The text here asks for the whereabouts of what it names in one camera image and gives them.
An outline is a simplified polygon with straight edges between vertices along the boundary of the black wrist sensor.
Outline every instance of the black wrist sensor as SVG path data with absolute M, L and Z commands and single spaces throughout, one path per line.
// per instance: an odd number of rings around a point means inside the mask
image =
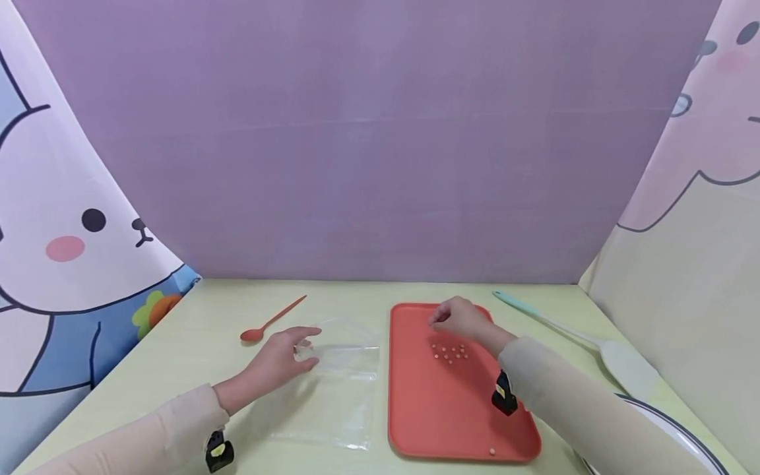
M 512 394 L 509 378 L 503 371 L 496 379 L 496 390 L 491 396 L 491 403 L 507 416 L 511 416 L 518 409 L 518 399 Z
M 206 466 L 209 472 L 225 468 L 235 460 L 235 449 L 232 442 L 224 440 L 224 433 L 214 431 L 206 444 Z

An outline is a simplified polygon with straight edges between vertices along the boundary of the wrist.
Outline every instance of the wrist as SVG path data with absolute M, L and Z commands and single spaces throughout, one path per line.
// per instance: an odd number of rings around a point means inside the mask
M 244 372 L 240 372 L 214 386 L 219 405 L 230 416 L 261 396 L 257 393 L 255 385 L 252 385 L 249 378 L 245 377 Z
M 517 337 L 491 322 L 482 326 L 476 339 L 478 344 L 488 350 L 494 358 L 499 358 L 504 347 L 513 340 L 517 340 Z

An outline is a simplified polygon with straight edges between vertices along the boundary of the clear plastic bag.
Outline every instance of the clear plastic bag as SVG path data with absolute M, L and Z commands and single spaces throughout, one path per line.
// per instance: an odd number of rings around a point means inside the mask
M 308 374 L 256 404 L 271 418 L 271 436 L 368 450 L 377 371 L 379 337 L 347 318 L 314 326 L 322 333 L 296 346 L 296 359 L 317 356 Z

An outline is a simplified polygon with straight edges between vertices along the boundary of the purple wall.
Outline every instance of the purple wall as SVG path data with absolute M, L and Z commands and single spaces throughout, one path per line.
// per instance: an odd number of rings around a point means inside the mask
M 17 0 L 206 277 L 576 282 L 718 0 Z

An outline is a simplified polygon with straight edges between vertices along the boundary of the bunny eye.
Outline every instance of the bunny eye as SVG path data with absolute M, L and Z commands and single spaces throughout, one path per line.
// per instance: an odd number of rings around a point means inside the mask
M 97 233 L 106 227 L 106 215 L 92 207 L 82 213 L 82 226 L 91 233 Z
M 753 21 L 752 23 L 747 24 L 739 32 L 739 36 L 736 37 L 736 44 L 746 45 L 747 43 L 752 41 L 752 38 L 755 37 L 758 30 L 760 30 L 760 21 Z

